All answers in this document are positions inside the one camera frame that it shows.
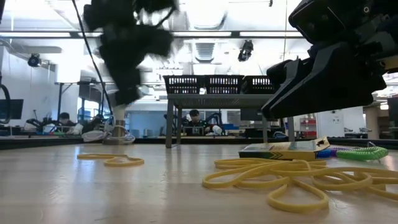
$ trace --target wooden tabletop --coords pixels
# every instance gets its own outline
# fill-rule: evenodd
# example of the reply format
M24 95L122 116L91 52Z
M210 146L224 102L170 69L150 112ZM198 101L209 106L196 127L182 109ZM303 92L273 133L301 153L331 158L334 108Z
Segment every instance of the wooden tabletop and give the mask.
M328 192L330 208L308 215L268 206L270 190L201 186L216 159L237 158L244 146L163 145L56 146L0 151L1 224L265 224L396 223L398 203L364 192ZM139 167L105 167L103 161L79 161L82 153L126 153L145 159ZM398 152L378 162L333 159L330 166L398 169ZM398 187L390 190L397 192ZM284 200L309 203L297 189Z

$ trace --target ceiling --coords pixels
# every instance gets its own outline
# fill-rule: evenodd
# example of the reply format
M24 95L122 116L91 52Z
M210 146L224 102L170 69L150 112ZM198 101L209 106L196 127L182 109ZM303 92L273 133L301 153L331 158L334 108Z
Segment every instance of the ceiling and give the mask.
M90 0L76 0L80 13ZM180 30L294 30L287 16L300 0L278 0L269 7L268 0L180 0L180 11L163 25L165 29ZM147 23L157 23L167 11L144 15ZM71 0L7 0L0 32L10 31L79 31L76 12ZM275 63L296 57L307 57L311 46L304 39L252 39L254 52L247 62L238 62L239 48L244 39L176 39L170 58L148 56L141 67L146 71L145 82L162 83L161 75L178 74L241 74L262 75ZM3 39L2 43L26 57L40 53L50 63L65 63L65 57L85 55L81 75L96 77L91 59L82 39ZM95 39L90 40L97 48ZM198 58L213 58L211 63L200 63ZM96 58L101 74L109 80L101 59ZM398 77L386 79L398 83ZM396 92L395 87L384 94Z

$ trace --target table leg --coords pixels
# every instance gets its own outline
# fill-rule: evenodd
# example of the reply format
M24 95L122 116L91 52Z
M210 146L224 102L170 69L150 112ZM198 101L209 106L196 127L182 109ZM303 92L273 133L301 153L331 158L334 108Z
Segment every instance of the table leg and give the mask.
M294 119L293 117L287 118L287 134L289 135L289 141L294 142Z
M172 147L173 140L173 100L167 100L167 122L166 122L166 148Z
M182 127L182 108L178 108L178 114L177 114L177 144L181 144L181 127Z
M268 142L268 121L267 118L262 117L262 139L264 140L264 143Z

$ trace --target black basket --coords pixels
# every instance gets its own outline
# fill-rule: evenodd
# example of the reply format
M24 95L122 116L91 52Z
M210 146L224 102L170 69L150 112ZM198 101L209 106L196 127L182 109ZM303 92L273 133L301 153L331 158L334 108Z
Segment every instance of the black basket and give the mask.
M276 89L265 75L248 75L243 78L242 93L274 94Z
M164 75L167 94L199 94L203 85L201 75Z
M240 94L243 75L206 75L207 94Z

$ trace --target fluorescent light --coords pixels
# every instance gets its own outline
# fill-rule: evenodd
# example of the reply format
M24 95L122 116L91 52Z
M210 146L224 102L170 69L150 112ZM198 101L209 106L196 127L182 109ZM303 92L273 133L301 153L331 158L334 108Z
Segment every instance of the fluorescent light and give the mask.
M90 33L90 32L85 32L86 37L99 37L102 33L101 32L94 32L94 33ZM79 32L78 35L80 37L83 37L83 33Z
M302 38L298 31L293 32L285 32L285 31L277 31L277 32L240 32L241 37L296 37Z
M202 31L188 31L188 32L173 32L176 37L229 37L231 32L202 32Z
M380 105L380 110L388 110L388 105Z
M18 37L70 37L69 32L0 32L1 37L18 38Z

